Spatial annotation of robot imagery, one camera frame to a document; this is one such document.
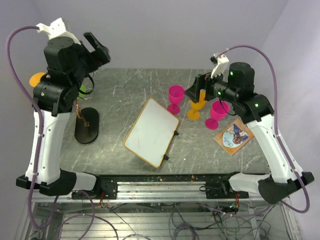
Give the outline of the pink wine glass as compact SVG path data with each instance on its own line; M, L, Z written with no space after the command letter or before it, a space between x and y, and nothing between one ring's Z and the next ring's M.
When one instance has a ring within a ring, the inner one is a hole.
M170 104L167 106L167 110L173 115L177 115L180 112L179 104L183 101L185 96L185 90L181 85L172 85L168 89L168 100Z
M229 112L229 105L224 102L217 100L215 101L210 109L210 118L205 121L205 126L210 130L215 130L219 127L219 121L222 120Z

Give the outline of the orange framed whiteboard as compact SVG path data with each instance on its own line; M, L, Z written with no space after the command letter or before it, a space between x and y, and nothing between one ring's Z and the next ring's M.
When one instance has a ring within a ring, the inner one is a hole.
M149 98L126 136L124 147L159 168L178 128L179 119Z

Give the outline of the black wine glass rack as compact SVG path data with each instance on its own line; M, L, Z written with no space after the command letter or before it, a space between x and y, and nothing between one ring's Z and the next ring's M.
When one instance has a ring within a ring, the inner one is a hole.
M100 115L93 107L80 108L78 99L74 101L76 121L74 137L82 145L93 143L99 135Z

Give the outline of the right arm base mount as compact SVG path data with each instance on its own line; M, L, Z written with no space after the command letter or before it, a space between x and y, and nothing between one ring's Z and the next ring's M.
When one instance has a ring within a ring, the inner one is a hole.
M248 199L249 193L245 191L235 191L229 183L229 179L237 171L229 174L214 174L210 181L206 181L204 185L199 187L199 191L205 193L207 199Z

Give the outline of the green wine glass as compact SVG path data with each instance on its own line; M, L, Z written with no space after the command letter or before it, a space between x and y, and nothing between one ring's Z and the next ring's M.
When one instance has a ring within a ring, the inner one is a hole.
M87 92L87 88L84 84L82 84L78 92L78 98L83 98L86 92Z

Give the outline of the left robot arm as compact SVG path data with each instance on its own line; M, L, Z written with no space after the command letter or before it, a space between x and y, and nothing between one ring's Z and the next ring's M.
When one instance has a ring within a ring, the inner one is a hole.
M60 168L65 127L73 103L81 93L83 80L111 60L108 48L91 32L83 35L94 51L89 52L82 42L76 43L67 36L50 39L44 48L47 72L33 89L32 99L37 104L34 138L28 169L16 179L16 186L20 188L34 187L46 196L64 196L84 190L91 199L102 193L100 176Z

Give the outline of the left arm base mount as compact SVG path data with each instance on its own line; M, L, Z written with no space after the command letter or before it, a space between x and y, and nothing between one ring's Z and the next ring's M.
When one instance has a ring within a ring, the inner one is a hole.
M83 200L87 198L86 193L91 199L115 200L118 193L118 184L107 175L94 175L94 177L96 181L93 189L73 190L71 198L73 200Z

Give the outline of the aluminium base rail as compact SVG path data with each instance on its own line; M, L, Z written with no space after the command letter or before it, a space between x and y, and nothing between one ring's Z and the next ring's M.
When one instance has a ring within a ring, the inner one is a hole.
M115 199L109 199L108 195L102 200L103 203L187 203L187 202L233 202L235 194L222 198L210 199L199 188L205 182L119 182ZM33 194L33 203L52 203L54 196L45 196L36 191ZM58 197L57 203L89 203L88 197L74 199L72 194ZM254 193L249 193L248 198L241 198L240 202L262 202L265 200Z

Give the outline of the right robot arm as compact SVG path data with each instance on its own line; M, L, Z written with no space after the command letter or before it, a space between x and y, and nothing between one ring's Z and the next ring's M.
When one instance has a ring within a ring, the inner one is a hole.
M254 92L254 78L255 71L248 63L235 62L229 66L227 81L222 73L199 74L184 93L194 103L199 102L201 90L205 90L206 101L218 98L230 103L234 113L253 133L269 165L269 175L229 174L227 182L220 186L221 194L231 198L237 192L250 192L259 194L269 204L276 204L313 182L314 176L292 160L277 130L276 113L270 101Z

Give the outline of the orange wine glass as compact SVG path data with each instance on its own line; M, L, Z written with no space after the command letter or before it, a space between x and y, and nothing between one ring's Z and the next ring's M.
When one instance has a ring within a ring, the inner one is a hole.
M200 91L200 96L199 96L199 102L194 103L192 100L190 100L190 107L191 109L189 109L187 111L187 117L190 120L198 120L200 118L200 110L204 108L205 104L206 104L206 100L205 100L205 96L206 96L206 92L204 90Z
M29 79L29 85L33 88L35 88L37 86L37 84L40 83L41 81L41 78L43 76L45 76L46 73L45 72L38 72L38 73L35 73L34 75L32 75Z

